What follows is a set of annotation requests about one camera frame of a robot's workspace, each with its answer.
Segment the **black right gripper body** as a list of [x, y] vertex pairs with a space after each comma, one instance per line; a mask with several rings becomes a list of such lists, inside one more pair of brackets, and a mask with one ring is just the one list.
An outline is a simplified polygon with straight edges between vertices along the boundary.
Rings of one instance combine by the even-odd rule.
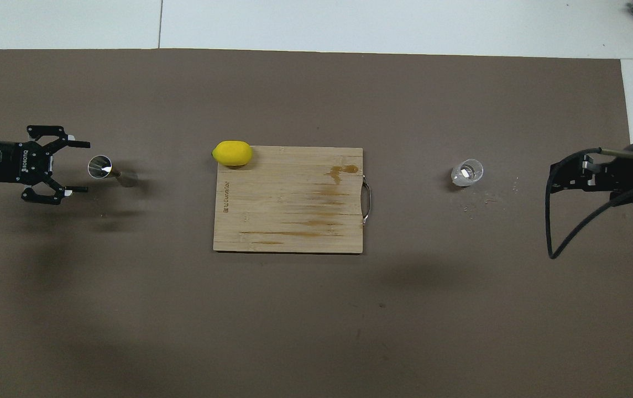
[[610, 199], [633, 191], [633, 144], [622, 150], [603, 153], [614, 156], [610, 162], [602, 164], [601, 173], [598, 174], [598, 187], [602, 191], [610, 192]]

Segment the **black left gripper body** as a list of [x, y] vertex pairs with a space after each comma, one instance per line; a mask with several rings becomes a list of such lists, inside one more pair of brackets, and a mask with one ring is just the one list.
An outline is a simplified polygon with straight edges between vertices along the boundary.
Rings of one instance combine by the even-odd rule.
[[53, 175], [53, 156], [36, 142], [0, 142], [0, 183], [36, 185]]

